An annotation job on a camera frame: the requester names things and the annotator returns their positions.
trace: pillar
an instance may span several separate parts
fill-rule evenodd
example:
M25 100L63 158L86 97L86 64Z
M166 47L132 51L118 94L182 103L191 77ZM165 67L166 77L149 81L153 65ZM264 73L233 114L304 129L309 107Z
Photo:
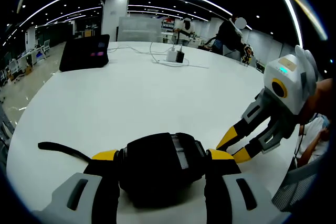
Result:
M116 40L119 18L127 16L128 0L105 0L101 22L101 34L110 35L110 41Z
M34 26L31 26L28 28L28 30L26 30L25 46L26 46L26 51L29 51L35 47L35 27Z

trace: green indicator light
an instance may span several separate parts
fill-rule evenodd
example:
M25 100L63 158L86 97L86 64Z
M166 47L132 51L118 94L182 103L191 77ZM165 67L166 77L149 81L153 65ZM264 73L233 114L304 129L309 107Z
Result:
M280 70L281 70L282 72L284 72L284 73L287 73L287 72L288 72L288 70L287 70L286 68L280 68Z

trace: desk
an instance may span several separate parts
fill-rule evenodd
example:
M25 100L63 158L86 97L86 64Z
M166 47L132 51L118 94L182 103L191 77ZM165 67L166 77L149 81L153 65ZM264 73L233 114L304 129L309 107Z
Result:
M109 48L131 46L148 52L149 45L111 42ZM169 47L154 43L152 50ZM263 75L221 55L183 50L190 65L209 68L167 67L152 63L150 55L119 49L109 53L110 62L103 68L59 72L42 86L16 126L7 161L8 178L28 209L42 210L59 185L87 166L67 154L39 150L37 143L42 141L67 145L90 157L161 132L184 132L205 149L216 147L263 88ZM239 165L243 172L255 174L272 196L290 165L297 135L298 128L277 149ZM154 211L135 209L121 191L118 223L204 224L204 185L202 178L191 186L183 204Z

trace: white shirt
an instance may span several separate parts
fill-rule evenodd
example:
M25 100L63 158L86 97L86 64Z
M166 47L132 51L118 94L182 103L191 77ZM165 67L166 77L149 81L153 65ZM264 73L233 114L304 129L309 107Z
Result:
M311 121L310 123L305 125L304 133L303 133L303 139L302 139L302 143L301 143L301 146L300 146L300 150L299 150L298 155L297 155L297 160L303 155L303 153L308 148L308 146L311 144L311 142L314 141L316 136L321 131L322 126L323 126L323 118L315 118L313 121ZM300 144L301 137L302 136L298 137L298 143L297 143L297 146L296 146L295 153L296 153L297 148ZM329 145L329 141L319 141L318 144L315 147L315 150L311 154L308 163L314 161L319 156L322 156L327 151L328 145Z
M190 28L187 30L185 28L185 23L183 21L177 20L176 24L175 24L175 29L181 29L181 30L183 30L183 31L185 31L189 34L194 33L194 26L193 26L193 23L191 23L191 22L190 22ZM180 40L188 40L189 41L190 38L188 36L180 33Z

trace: tablet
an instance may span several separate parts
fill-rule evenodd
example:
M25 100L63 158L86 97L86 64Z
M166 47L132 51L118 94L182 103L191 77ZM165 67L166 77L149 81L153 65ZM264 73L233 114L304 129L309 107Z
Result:
M109 62L107 47L109 35L69 40L64 48L59 70L101 68Z

